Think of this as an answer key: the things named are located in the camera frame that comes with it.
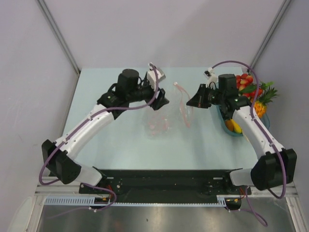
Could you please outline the clear zip top bag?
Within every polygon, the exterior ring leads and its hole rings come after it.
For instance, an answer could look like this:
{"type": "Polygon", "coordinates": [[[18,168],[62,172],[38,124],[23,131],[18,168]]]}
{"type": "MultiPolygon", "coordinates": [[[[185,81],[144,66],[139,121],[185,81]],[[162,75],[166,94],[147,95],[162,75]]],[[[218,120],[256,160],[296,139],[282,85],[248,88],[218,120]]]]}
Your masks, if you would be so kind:
{"type": "Polygon", "coordinates": [[[187,106],[189,93],[179,83],[174,82],[172,88],[166,91],[169,103],[159,110],[145,110],[143,126],[150,138],[165,137],[168,134],[190,128],[194,118],[194,109],[187,106]]]}

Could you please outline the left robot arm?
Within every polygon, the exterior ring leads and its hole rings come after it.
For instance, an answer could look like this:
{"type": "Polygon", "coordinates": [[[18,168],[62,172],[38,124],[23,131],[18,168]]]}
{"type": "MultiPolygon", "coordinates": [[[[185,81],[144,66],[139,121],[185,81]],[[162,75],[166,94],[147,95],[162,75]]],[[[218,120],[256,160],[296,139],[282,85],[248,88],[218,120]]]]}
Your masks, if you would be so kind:
{"type": "Polygon", "coordinates": [[[169,101],[159,82],[165,78],[164,72],[150,65],[145,77],[137,70],[124,69],[106,93],[101,95],[88,115],[71,131],[54,142],[46,140],[42,144],[43,168],[48,169],[63,184],[73,181],[89,184],[96,193],[102,193],[107,182],[95,167],[76,162],[82,148],[105,126],[115,121],[124,111],[141,109],[130,107],[134,102],[144,101],[144,107],[158,110],[169,101]]]}

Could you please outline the orange toy pineapple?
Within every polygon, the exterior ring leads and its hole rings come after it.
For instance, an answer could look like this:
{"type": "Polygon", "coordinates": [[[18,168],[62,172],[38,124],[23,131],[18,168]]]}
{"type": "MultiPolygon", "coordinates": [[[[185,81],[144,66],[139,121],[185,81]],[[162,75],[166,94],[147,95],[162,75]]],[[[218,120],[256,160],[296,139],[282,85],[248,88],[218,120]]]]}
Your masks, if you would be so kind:
{"type": "Polygon", "coordinates": [[[259,118],[262,118],[267,112],[267,106],[273,102],[273,99],[279,96],[278,90],[273,87],[274,82],[262,82],[259,88],[263,89],[263,94],[256,99],[254,103],[254,109],[259,118]]]}

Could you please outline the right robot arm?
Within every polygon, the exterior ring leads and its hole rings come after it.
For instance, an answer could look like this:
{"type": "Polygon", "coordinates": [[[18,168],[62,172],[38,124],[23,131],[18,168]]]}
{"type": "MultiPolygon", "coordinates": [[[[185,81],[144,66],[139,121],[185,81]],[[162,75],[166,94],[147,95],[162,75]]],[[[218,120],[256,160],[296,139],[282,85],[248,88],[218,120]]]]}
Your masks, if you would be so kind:
{"type": "Polygon", "coordinates": [[[266,190],[291,183],[295,173],[296,152],[284,148],[251,108],[249,99],[239,95],[235,75],[216,76],[210,71],[205,74],[207,82],[200,84],[187,105],[205,109],[215,105],[222,119],[232,119],[240,126],[257,156],[253,168],[236,169],[229,173],[229,178],[223,181],[224,191],[234,194],[240,186],[266,190]]]}

